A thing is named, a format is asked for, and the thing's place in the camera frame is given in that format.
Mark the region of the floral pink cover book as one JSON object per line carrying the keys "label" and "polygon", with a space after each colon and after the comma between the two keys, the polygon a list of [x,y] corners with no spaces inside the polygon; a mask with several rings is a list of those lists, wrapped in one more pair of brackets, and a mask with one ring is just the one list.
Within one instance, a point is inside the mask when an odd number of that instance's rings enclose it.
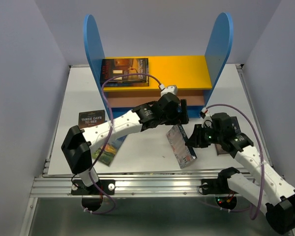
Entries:
{"label": "floral pink cover book", "polygon": [[193,148],[185,145],[188,137],[182,125],[174,125],[167,132],[166,137],[181,169],[189,167],[198,159]]}

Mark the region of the Animal Farm book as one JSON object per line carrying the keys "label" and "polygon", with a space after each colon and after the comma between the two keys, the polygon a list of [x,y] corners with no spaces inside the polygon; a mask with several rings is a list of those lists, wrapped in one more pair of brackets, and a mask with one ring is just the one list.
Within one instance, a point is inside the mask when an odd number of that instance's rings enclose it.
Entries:
{"label": "Animal Farm book", "polygon": [[103,151],[102,155],[100,156],[97,162],[109,167],[113,162],[115,156],[117,155],[117,152],[119,151],[123,142],[125,141],[126,137],[127,136],[123,136],[114,140],[113,142],[109,142],[105,146],[105,150]]}

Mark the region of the Jane Eyre blue book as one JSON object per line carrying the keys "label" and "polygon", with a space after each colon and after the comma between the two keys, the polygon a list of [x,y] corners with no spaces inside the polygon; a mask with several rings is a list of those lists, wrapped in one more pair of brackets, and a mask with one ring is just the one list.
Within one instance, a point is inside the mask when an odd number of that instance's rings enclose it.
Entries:
{"label": "Jane Eyre blue book", "polygon": [[147,81],[121,81],[113,80],[109,81],[105,87],[148,87],[149,80]]}

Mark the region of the Edward Tulane brown book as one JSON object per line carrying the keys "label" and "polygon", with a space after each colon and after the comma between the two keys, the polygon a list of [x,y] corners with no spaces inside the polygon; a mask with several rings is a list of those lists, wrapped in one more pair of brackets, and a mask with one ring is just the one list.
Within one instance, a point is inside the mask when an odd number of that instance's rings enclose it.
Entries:
{"label": "Edward Tulane brown book", "polygon": [[100,83],[108,79],[122,75],[114,80],[121,81],[147,81],[146,75],[135,75],[137,73],[148,74],[148,58],[119,58],[103,59],[101,64]]}

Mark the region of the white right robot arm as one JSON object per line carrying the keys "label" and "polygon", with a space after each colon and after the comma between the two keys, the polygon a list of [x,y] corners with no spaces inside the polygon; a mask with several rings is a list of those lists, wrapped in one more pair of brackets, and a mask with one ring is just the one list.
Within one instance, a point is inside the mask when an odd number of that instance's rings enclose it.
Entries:
{"label": "white right robot arm", "polygon": [[219,144],[254,178],[249,181],[238,169],[222,170],[216,179],[204,180],[202,194],[239,193],[262,212],[269,225],[279,234],[295,228],[295,187],[287,183],[267,162],[244,133],[235,130],[226,113],[210,115],[202,110],[202,124],[196,124],[186,145],[206,148]]}

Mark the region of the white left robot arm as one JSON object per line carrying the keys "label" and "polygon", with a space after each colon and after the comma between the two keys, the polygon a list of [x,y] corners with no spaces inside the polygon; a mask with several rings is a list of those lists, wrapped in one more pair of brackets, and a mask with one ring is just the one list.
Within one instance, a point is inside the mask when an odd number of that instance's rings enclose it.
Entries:
{"label": "white left robot arm", "polygon": [[69,128],[61,150],[71,169],[82,180],[82,187],[93,194],[99,190],[100,180],[95,171],[92,154],[109,141],[132,133],[143,132],[159,125],[187,124],[187,101],[172,93],[162,95],[159,100],[139,105],[124,115],[100,125],[80,129]]}

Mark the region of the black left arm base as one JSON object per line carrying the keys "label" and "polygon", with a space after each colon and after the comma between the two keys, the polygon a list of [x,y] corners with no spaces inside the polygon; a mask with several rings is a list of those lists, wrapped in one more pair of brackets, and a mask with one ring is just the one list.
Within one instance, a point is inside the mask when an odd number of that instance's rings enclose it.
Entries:
{"label": "black left arm base", "polygon": [[[86,187],[82,180],[71,179],[71,195],[81,196],[81,205],[84,212],[90,214],[105,214],[111,212],[116,202],[112,198],[115,194],[116,182],[113,179],[99,180],[97,186],[93,184],[90,187]],[[104,198],[108,198],[112,201],[113,206],[111,209],[100,210],[104,206]]]}

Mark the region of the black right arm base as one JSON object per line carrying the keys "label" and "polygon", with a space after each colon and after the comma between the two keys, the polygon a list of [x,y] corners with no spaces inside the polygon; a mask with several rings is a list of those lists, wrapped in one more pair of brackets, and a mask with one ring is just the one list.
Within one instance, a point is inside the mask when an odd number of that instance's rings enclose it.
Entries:
{"label": "black right arm base", "polygon": [[202,195],[214,195],[215,206],[220,210],[235,212],[237,206],[236,193],[224,184],[220,184],[218,179],[202,179],[198,191]]}

